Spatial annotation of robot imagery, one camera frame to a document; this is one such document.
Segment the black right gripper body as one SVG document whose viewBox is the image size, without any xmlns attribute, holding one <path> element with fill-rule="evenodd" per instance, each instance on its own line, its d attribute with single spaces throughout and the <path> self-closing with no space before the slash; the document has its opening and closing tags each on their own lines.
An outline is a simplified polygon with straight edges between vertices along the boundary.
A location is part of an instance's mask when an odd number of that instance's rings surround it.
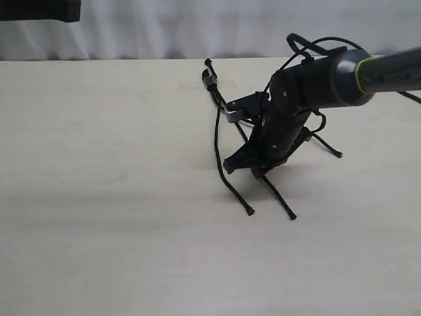
<svg viewBox="0 0 421 316">
<path fill-rule="evenodd" d="M 304 93 L 300 70 L 275 72 L 269 85 L 270 103 L 263 124 L 250 144 L 254 165 L 279 165 L 306 123 L 312 109 Z"/>
</svg>

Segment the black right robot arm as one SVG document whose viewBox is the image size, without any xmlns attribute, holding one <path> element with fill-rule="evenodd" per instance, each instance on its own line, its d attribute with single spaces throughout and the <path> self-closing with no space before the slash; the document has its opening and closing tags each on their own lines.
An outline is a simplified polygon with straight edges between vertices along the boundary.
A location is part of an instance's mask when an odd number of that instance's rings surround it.
<svg viewBox="0 0 421 316">
<path fill-rule="evenodd" d="M 226 105 L 229 122 L 251 119 L 250 138 L 224 160 L 231 174 L 251 169 L 256 177 L 283 165 L 310 138 L 305 124 L 321 109 L 359 107 L 376 93 L 420 90 L 420 48 L 383 57 L 342 49 L 320 59 L 277 70 L 263 92 Z"/>
</svg>

